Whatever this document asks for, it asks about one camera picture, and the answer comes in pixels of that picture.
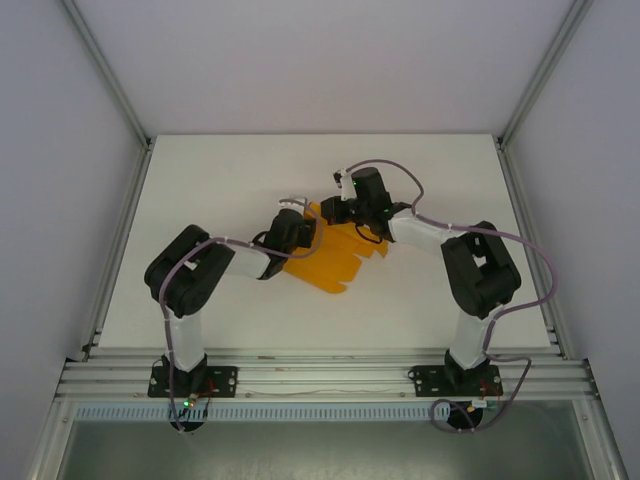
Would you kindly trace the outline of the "orange paper box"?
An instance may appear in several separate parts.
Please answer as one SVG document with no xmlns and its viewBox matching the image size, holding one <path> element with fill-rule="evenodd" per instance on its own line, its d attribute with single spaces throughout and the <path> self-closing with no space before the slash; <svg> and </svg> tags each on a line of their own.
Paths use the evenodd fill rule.
<svg viewBox="0 0 640 480">
<path fill-rule="evenodd" d="M 315 233 L 311 248 L 298 247 L 293 255 L 301 256 L 314 249 L 304 259 L 289 259 L 283 271 L 320 290 L 340 294 L 354 280 L 365 259 L 374 253 L 384 258 L 389 242 L 375 237 L 368 227 L 353 223 L 329 225 L 320 218 L 322 235 Z"/>
</svg>

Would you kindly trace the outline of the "aluminium mounting rail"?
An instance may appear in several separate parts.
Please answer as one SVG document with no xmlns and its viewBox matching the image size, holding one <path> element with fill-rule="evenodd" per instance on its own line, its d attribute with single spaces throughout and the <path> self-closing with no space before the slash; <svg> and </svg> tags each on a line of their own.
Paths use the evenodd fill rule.
<svg viewBox="0 0 640 480">
<path fill-rule="evenodd" d="M 56 388 L 58 398 L 141 399 L 148 389 L 156 350 L 96 348 L 82 362 L 68 362 Z M 235 366 L 236 396 L 248 400 L 409 401 L 414 387 L 409 371 L 440 364 L 438 350 L 366 351 L 311 355 L 212 350 L 213 365 Z M 551 348 L 527 353 L 501 367 L 506 392 L 520 389 L 520 400 L 595 400 L 600 391 L 585 360 L 569 359 Z"/>
</svg>

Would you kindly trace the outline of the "aluminium table side rail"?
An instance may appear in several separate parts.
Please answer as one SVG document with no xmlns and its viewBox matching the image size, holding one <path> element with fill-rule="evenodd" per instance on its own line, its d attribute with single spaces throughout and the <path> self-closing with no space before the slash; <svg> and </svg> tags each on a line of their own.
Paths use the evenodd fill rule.
<svg viewBox="0 0 640 480">
<path fill-rule="evenodd" d="M 142 148 L 133 177 L 126 191 L 124 204 L 116 224 L 113 241 L 109 248 L 106 264 L 100 277 L 96 297 L 88 318 L 88 326 L 82 336 L 80 360 L 86 362 L 93 348 L 96 336 L 102 331 L 113 296 L 118 273 L 124 257 L 129 232 L 135 218 L 144 182 L 150 166 L 155 138 Z"/>
<path fill-rule="evenodd" d="M 537 250 L 532 247 L 525 248 L 525 255 L 536 294 L 539 298 L 542 298 L 544 295 L 554 291 L 552 296 L 538 309 L 542 313 L 548 330 L 555 335 L 554 344 L 559 350 L 559 355 L 564 360 L 571 359 L 574 357 L 574 348 L 572 341 L 567 336 L 564 316 L 557 300 L 559 287 L 557 268 L 548 253 L 545 253 L 547 258 L 540 253 L 542 243 L 536 230 L 531 209 L 527 203 L 524 185 L 515 160 L 509 155 L 507 148 L 505 150 L 500 149 L 496 138 L 494 143 L 520 235 L 538 247 Z"/>
</svg>

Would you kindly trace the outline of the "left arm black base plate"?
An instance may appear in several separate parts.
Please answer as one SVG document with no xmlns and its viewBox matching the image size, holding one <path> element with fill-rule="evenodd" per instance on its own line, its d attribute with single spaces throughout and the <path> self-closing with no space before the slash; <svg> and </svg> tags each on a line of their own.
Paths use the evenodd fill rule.
<svg viewBox="0 0 640 480">
<path fill-rule="evenodd" d="M 234 398 L 238 369 L 234 366 L 205 366 L 192 372 L 177 370 L 174 373 L 174 396 Z M 157 365 L 151 370 L 147 396 L 168 398 L 170 394 L 169 367 Z"/>
</svg>

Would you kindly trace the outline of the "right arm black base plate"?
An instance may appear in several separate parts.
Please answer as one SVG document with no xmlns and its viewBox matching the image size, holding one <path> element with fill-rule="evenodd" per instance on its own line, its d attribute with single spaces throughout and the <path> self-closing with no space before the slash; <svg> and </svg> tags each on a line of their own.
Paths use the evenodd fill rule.
<svg viewBox="0 0 640 480">
<path fill-rule="evenodd" d="M 408 371 L 417 397 L 499 397 L 503 386 L 494 365 L 459 370 L 445 365 L 418 365 Z"/>
</svg>

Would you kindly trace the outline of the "aluminium frame post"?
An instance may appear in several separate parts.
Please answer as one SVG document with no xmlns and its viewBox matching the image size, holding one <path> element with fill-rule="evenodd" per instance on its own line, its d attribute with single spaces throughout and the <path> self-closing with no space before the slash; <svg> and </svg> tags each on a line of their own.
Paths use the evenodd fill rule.
<svg viewBox="0 0 640 480">
<path fill-rule="evenodd" d="M 58 0 L 64 14 L 85 48 L 91 62 L 94 64 L 101 81 L 109 93 L 114 105 L 120 111 L 125 123 L 141 146 L 148 149 L 151 137 L 142 125 L 130 99 L 128 98 L 121 82 L 111 67 L 103 49 L 99 45 L 85 16 L 81 12 L 76 0 Z"/>
<path fill-rule="evenodd" d="M 595 0 L 572 0 L 549 46 L 534 69 L 505 127 L 496 137 L 501 150 L 514 140 L 559 65 Z"/>
</svg>

